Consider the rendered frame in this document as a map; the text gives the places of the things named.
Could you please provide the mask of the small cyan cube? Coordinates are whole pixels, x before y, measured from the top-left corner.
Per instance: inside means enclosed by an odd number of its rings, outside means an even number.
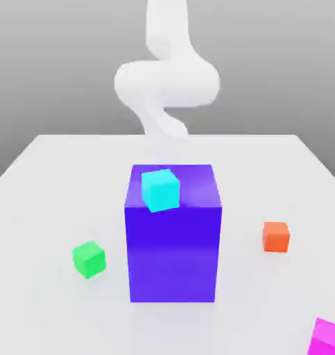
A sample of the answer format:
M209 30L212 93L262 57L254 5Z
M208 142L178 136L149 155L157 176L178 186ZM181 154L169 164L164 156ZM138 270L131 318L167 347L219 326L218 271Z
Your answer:
M141 198L151 213L180 206L180 181L170 169L141 174Z

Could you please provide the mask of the small green cube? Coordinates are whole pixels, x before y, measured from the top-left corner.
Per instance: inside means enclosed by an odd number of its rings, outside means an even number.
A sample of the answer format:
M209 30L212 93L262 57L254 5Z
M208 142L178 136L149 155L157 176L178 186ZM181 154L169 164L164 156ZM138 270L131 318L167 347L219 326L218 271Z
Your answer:
M106 269L105 250L96 242L88 241L72 250L74 268L89 279Z

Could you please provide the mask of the small orange cube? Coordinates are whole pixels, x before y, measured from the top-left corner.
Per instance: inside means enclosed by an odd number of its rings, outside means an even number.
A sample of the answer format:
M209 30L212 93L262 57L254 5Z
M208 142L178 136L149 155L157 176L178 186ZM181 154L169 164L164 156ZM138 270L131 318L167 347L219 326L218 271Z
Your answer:
M265 222L262 243L265 252L287 252L290 232L284 222Z

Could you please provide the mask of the small magenta cube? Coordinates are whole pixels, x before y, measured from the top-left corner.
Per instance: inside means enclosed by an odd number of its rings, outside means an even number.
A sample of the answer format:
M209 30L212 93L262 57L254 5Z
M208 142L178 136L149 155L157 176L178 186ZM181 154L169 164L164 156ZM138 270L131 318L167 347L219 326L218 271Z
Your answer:
M335 324L316 318L307 355L335 355Z

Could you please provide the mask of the large purple box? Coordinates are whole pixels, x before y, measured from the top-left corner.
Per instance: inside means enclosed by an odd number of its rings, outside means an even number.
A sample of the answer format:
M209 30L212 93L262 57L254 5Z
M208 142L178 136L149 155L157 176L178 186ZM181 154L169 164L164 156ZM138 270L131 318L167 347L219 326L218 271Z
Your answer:
M152 213L141 175L163 166L135 164L124 205L131 302L213 302L222 204L209 164L172 165L180 206Z

